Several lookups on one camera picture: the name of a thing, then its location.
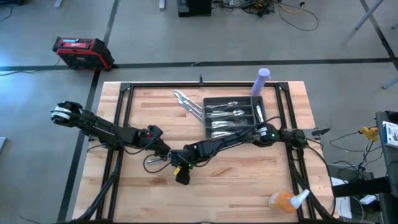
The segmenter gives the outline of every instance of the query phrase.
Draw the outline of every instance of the spoon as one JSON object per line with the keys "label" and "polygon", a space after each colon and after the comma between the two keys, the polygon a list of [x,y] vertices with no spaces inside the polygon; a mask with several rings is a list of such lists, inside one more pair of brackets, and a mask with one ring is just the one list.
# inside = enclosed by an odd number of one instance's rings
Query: spoon
{"label": "spoon", "polygon": [[241,116],[243,114],[244,114],[243,110],[237,109],[237,110],[234,110],[232,112],[213,111],[211,113],[207,113],[206,116],[209,117],[209,118],[220,118],[220,117],[230,116],[230,115]]}
{"label": "spoon", "polygon": [[217,107],[220,107],[220,106],[235,106],[235,105],[238,105],[238,102],[237,102],[237,101],[229,101],[229,102],[228,102],[227,104],[225,104],[225,105],[214,105],[214,106],[208,105],[208,106],[206,106],[206,108],[213,109],[213,108],[217,108]]}

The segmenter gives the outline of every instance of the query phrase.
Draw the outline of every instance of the white label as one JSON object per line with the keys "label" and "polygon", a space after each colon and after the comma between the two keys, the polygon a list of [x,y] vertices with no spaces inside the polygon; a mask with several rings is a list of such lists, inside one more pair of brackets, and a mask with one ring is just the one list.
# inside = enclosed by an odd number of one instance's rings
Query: white label
{"label": "white label", "polygon": [[67,115],[66,113],[60,112],[60,111],[63,111],[63,112],[71,113],[70,110],[65,109],[65,108],[61,108],[61,107],[59,107],[59,106],[55,107],[54,110],[55,110],[55,111],[52,113],[51,116],[57,115],[57,116],[61,116],[61,117],[65,118],[65,119],[70,119],[70,116],[69,116],[69,115]]}

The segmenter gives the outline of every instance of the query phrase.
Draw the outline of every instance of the red power station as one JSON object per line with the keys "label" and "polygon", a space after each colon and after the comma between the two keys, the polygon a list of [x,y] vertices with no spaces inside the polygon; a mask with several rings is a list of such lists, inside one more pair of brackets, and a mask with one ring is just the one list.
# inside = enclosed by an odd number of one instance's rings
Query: red power station
{"label": "red power station", "polygon": [[52,50],[72,69],[110,71],[114,59],[99,39],[58,37]]}

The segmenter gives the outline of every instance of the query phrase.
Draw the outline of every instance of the purple bottle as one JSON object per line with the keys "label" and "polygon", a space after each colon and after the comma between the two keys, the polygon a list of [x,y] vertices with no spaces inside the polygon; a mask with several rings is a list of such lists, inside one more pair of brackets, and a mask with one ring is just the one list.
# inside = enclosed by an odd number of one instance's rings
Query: purple bottle
{"label": "purple bottle", "polygon": [[261,94],[261,90],[266,83],[266,79],[271,80],[271,73],[268,68],[261,68],[259,70],[259,76],[254,82],[253,87],[251,88],[252,96],[258,96]]}

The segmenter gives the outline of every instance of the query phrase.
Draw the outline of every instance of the black floor stripe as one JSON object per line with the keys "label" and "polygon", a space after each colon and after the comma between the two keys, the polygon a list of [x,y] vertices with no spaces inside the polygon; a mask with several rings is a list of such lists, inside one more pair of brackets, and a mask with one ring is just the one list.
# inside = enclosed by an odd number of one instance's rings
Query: black floor stripe
{"label": "black floor stripe", "polygon": [[1,71],[44,71],[44,70],[70,70],[66,65],[33,65],[33,66],[4,66]]}
{"label": "black floor stripe", "polygon": [[[178,68],[178,67],[217,67],[250,65],[319,65],[344,63],[389,63],[398,62],[396,58],[352,58],[352,59],[310,59],[310,60],[251,60],[224,62],[162,62],[162,63],[122,63],[117,68]],[[66,66],[14,66],[0,67],[1,71],[68,70]]]}
{"label": "black floor stripe", "polygon": [[354,59],[315,59],[315,60],[252,60],[225,62],[169,62],[169,63],[125,63],[116,64],[118,68],[174,68],[174,67],[216,67],[250,65],[317,65],[343,63],[387,63],[392,58],[354,58]]}
{"label": "black floor stripe", "polygon": [[103,40],[106,46],[108,46],[109,38],[111,37],[114,18],[116,17],[116,12],[118,11],[119,2],[120,0],[114,0],[113,2],[111,16],[109,17],[108,26],[106,27],[105,36]]}
{"label": "black floor stripe", "polygon": [[[365,9],[365,11],[368,12],[369,11],[369,7],[366,4],[365,0],[361,0],[361,4],[362,4],[362,7]],[[369,20],[371,21],[374,29],[376,30],[376,33],[377,33],[377,35],[379,36],[379,38],[381,40],[381,44],[386,49],[386,51],[387,51],[388,55],[390,56],[390,58],[395,58],[396,56],[394,55],[394,52],[392,51],[390,45],[388,44],[388,41],[387,41],[386,37],[384,36],[383,32],[381,32],[379,24],[377,24],[377,22],[374,19],[373,15],[371,15],[369,17]]]}
{"label": "black floor stripe", "polygon": [[[118,9],[119,0],[114,0],[113,7],[111,11],[111,15],[109,17],[108,26],[106,28],[106,32],[104,35],[104,42],[107,45],[109,42],[109,37],[112,32],[112,26],[114,22],[114,18],[116,15],[116,11]],[[88,92],[87,101],[85,105],[86,110],[91,110],[93,107],[94,96],[98,86],[98,82],[100,80],[101,71],[95,71],[93,75],[93,79],[91,81],[90,90]],[[76,141],[75,152],[73,153],[72,163],[70,165],[70,170],[68,174],[67,184],[65,186],[65,191],[63,193],[60,211],[58,213],[57,222],[64,222],[67,218],[68,208],[70,204],[70,199],[73,192],[73,185],[76,179],[76,173],[79,165],[79,160],[81,156],[81,150],[83,148],[85,135],[82,132],[79,132],[78,139]]]}
{"label": "black floor stripe", "polygon": [[[88,92],[88,98],[85,108],[91,108],[93,106],[93,99],[99,79],[100,79],[100,71],[95,71],[93,81],[91,82],[90,90]],[[65,191],[63,193],[60,211],[58,213],[57,222],[64,222],[68,214],[70,198],[72,196],[73,185],[76,179],[77,168],[79,165],[81,150],[83,149],[84,140],[85,140],[85,135],[82,132],[79,132],[79,136],[77,138],[75,146],[75,152],[73,153],[72,157],[72,163],[69,170],[67,184],[65,187]]]}

